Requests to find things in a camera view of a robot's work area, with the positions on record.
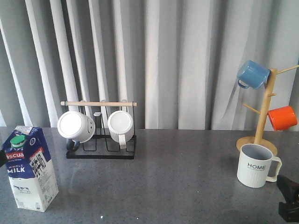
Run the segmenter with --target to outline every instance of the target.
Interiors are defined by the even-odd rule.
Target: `whole milk carton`
[[[58,194],[58,187],[43,130],[17,126],[2,150],[17,207],[46,211]]]

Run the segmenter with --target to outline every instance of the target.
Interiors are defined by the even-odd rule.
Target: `white mug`
[[[121,148],[127,148],[127,141],[134,134],[131,115],[125,111],[115,111],[108,118],[108,128],[111,138],[119,142]]]
[[[93,136],[95,123],[80,112],[68,111],[59,118],[57,128],[62,137],[84,143]]]
[[[272,161],[277,161],[275,176],[268,176]],[[260,188],[266,181],[276,182],[282,166],[280,158],[273,156],[271,150],[257,144],[245,144],[241,147],[237,171],[238,180],[251,188]]]

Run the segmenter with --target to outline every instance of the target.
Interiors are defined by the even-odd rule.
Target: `mug rack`
[[[84,106],[99,106],[100,111],[95,112],[93,115],[95,117],[95,133],[85,143],[79,143],[79,145],[74,145],[71,139],[67,140],[67,159],[125,159],[132,160],[135,156],[136,148],[136,134],[135,134],[135,116],[134,107],[137,106],[136,102],[71,102],[71,101],[61,101],[62,106],[78,106],[79,110],[82,112],[81,107]],[[108,119],[107,107],[119,107],[120,109],[125,107],[128,112],[128,107],[132,107],[132,117],[133,117],[133,127],[134,134],[133,137],[127,142],[127,148],[120,149],[118,142],[115,142],[109,133],[109,129],[105,127],[103,120],[103,112],[101,107],[105,108],[104,113]],[[100,125],[98,126],[97,119],[100,119]]]
[[[260,111],[252,108],[251,106],[249,106],[247,104],[243,104],[243,106],[247,107],[248,109],[252,110],[255,113],[258,113],[259,120],[257,123],[255,136],[242,137],[237,141],[236,147],[239,151],[241,150],[241,147],[243,145],[249,144],[249,143],[254,143],[254,144],[265,146],[266,148],[270,149],[274,155],[277,155],[278,150],[277,150],[276,146],[273,143],[267,141],[266,139],[263,139],[263,132],[264,132],[266,119],[267,119],[267,115],[268,115],[268,111],[269,111],[269,107],[270,107],[271,97],[277,95],[276,93],[273,93],[276,76],[280,73],[290,71],[290,70],[296,69],[296,68],[299,68],[299,65],[295,65],[293,67],[290,67],[288,69],[284,69],[281,71],[278,71],[277,69],[270,69],[270,74],[269,74],[268,80],[264,84],[265,92],[263,95],[263,103],[262,103],[262,107],[261,107]]]

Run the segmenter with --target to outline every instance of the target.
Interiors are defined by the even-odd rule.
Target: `black metal drying rack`
[[[133,115],[133,128],[134,134],[133,137],[127,142],[127,148],[121,149],[118,142],[115,142],[110,135],[109,129],[105,128],[103,113],[101,111],[101,107],[105,108],[106,116],[108,119],[107,112],[107,104],[109,102],[94,102],[100,106],[100,112],[96,112],[95,114],[99,114],[95,116],[95,134],[85,143],[79,143],[77,147],[69,149],[67,147],[66,158],[67,159],[122,159],[122,160],[132,160],[135,157],[135,148],[136,148],[136,134],[135,134],[135,115],[134,115],[134,105],[136,102],[132,103],[116,103],[120,104],[120,109],[124,105],[126,107],[126,111],[128,112],[128,107],[132,107],[132,115]],[[83,112],[86,115],[85,109],[81,109],[81,106],[90,106],[89,102],[67,102],[62,101],[61,105],[69,106],[69,105],[78,105],[79,111]],[[100,118],[100,126],[97,127],[97,117]]]

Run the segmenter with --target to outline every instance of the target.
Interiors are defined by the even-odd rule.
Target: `mug handle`
[[[249,88],[249,85],[242,85],[242,84],[240,83],[240,80],[238,80],[238,85],[239,85],[241,88],[243,88],[243,89],[248,89],[248,88]]]
[[[281,166],[282,166],[282,162],[281,162],[280,158],[279,158],[279,157],[276,157],[276,156],[274,156],[274,157],[272,158],[272,160],[278,162],[278,165],[277,165],[277,167],[276,167],[275,176],[268,176],[268,177],[266,178],[266,181],[269,181],[269,182],[276,182],[276,181],[277,181],[277,175],[278,175],[279,170],[280,170],[280,168],[281,168]]]
[[[123,149],[123,148],[127,148],[127,144],[126,144],[126,136],[125,136],[124,134],[119,135],[119,136],[118,136],[118,139],[119,139],[119,141],[120,141],[121,149]]]

